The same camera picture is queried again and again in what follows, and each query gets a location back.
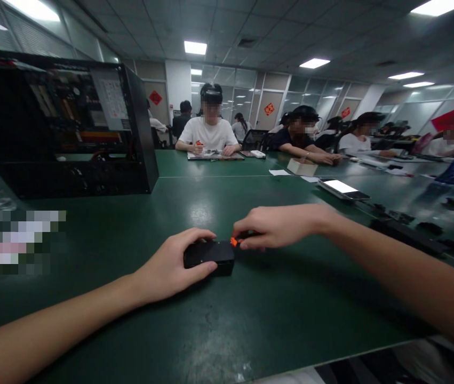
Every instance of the white device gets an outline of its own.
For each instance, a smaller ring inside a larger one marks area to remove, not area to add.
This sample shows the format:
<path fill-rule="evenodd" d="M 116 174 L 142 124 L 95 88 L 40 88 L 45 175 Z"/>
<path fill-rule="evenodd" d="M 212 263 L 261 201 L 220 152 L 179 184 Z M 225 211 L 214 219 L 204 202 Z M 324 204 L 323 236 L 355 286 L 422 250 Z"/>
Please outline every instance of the white device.
<path fill-rule="evenodd" d="M 266 158 L 266 154 L 262 153 L 261 151 L 253 150 L 250 151 L 250 153 L 255 155 L 256 158 Z"/>
<path fill-rule="evenodd" d="M 344 200 L 369 200 L 370 197 L 336 179 L 322 179 L 318 185 Z"/>

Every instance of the door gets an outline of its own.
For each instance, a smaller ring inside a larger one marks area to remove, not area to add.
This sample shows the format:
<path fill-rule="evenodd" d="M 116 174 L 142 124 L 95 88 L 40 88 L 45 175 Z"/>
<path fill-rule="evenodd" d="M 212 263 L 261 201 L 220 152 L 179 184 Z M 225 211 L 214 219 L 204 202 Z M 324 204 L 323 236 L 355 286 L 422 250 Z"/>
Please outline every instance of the door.
<path fill-rule="evenodd" d="M 256 129 L 269 131 L 277 125 L 276 118 L 278 116 L 278 110 L 280 109 L 280 103 L 282 102 L 282 96 L 284 96 L 282 92 L 262 92 Z"/>

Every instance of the smartphone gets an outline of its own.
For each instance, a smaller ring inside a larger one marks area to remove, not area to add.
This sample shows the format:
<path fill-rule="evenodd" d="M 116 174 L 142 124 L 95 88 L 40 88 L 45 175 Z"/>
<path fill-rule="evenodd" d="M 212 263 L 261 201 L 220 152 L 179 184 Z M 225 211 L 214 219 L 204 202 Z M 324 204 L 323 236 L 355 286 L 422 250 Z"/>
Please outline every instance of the smartphone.
<path fill-rule="evenodd" d="M 318 185 L 345 200 L 369 200 L 370 197 L 336 179 L 322 179 Z"/>

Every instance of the hand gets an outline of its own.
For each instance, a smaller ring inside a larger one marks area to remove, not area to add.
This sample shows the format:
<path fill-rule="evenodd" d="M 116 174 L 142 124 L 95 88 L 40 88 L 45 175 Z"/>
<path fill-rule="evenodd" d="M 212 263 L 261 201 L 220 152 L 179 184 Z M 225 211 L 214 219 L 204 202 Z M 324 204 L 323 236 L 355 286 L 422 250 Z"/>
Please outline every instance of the hand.
<path fill-rule="evenodd" d="M 196 153 L 197 155 L 201 154 L 202 151 L 204 150 L 204 146 L 199 146 L 198 144 L 193 144 L 193 152 Z"/>
<path fill-rule="evenodd" d="M 378 155 L 383 156 L 383 157 L 395 157 L 395 156 L 397 156 L 396 152 L 391 151 L 391 150 L 380 151 L 380 153 Z"/>
<path fill-rule="evenodd" d="M 234 154 L 234 146 L 226 146 L 221 153 L 223 156 L 232 156 Z"/>
<path fill-rule="evenodd" d="M 191 228 L 170 236 L 157 252 L 133 275 L 135 294 L 141 304 L 163 300 L 204 279 L 217 268 L 214 261 L 184 268 L 184 251 L 199 239 L 214 239 L 206 229 Z"/>
<path fill-rule="evenodd" d="M 258 207 L 234 223 L 232 236 L 248 230 L 260 233 L 245 239 L 241 249 L 283 247 L 307 235 L 322 233 L 334 215 L 329 208 L 318 204 Z"/>
<path fill-rule="evenodd" d="M 310 159 L 317 164 L 333 165 L 333 156 L 330 154 L 309 154 Z"/>

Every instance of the air vent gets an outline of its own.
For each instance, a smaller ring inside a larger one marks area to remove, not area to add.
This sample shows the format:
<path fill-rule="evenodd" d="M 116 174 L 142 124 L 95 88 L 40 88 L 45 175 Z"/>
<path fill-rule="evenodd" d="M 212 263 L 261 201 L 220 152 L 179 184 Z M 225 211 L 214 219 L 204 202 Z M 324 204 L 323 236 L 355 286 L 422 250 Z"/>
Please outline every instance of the air vent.
<path fill-rule="evenodd" d="M 394 65 L 394 64 L 397 64 L 397 61 L 395 60 L 387 60 L 387 61 L 383 61 L 379 64 L 376 64 L 377 67 L 388 67 L 388 66 L 391 66 L 391 65 Z"/>

